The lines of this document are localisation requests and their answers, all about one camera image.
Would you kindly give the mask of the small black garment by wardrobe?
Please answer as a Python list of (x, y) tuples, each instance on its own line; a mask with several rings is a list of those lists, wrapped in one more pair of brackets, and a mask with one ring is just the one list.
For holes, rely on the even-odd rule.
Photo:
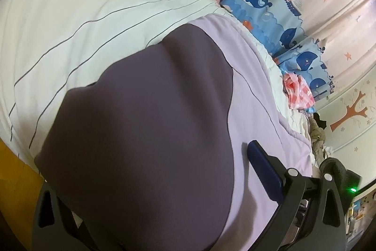
[(319, 128), (325, 129), (327, 127), (327, 122), (325, 120), (321, 120), (320, 115), (317, 112), (313, 114), (313, 119)]

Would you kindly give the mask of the pink checkered plastic bag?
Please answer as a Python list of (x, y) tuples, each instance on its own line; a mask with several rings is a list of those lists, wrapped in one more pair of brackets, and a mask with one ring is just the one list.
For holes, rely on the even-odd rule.
[(285, 73), (282, 82), (287, 94), (289, 108), (292, 110), (307, 110), (315, 105), (313, 94), (302, 76)]

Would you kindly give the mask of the white wardrobe with tree decal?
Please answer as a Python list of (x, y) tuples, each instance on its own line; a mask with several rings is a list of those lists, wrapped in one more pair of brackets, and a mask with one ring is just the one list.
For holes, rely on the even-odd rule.
[(319, 110), (327, 123), (324, 149), (359, 172), (375, 163), (375, 69)]

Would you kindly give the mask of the white striped duvet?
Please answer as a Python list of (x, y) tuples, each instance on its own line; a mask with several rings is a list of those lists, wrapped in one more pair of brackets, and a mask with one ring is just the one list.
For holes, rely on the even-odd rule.
[(35, 158), (69, 90), (96, 83), (112, 64), (207, 15), (229, 18), (249, 36), (277, 110), (309, 141), (307, 121), (288, 108), (265, 47), (214, 0), (1, 0), (1, 138), (41, 173)]

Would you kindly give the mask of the olive khaki garment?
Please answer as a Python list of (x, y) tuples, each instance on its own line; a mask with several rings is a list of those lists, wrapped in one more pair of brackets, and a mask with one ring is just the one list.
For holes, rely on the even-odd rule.
[(324, 129), (318, 126), (313, 117), (309, 117), (309, 127), (312, 152), (317, 164), (320, 165), (325, 159), (323, 146), (326, 140), (326, 135)]

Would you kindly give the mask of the whale print pink curtain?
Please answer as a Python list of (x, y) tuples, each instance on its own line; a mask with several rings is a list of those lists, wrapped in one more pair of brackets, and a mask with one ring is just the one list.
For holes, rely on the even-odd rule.
[(375, 0), (220, 0), (316, 100), (375, 64)]

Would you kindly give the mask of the lilac and purple jacket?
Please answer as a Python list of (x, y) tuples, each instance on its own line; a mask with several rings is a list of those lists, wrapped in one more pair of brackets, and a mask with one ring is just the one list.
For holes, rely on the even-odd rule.
[(247, 250), (277, 207), (247, 158), (254, 140), (312, 175), (258, 49), (207, 15), (69, 90), (35, 163), (124, 250)]

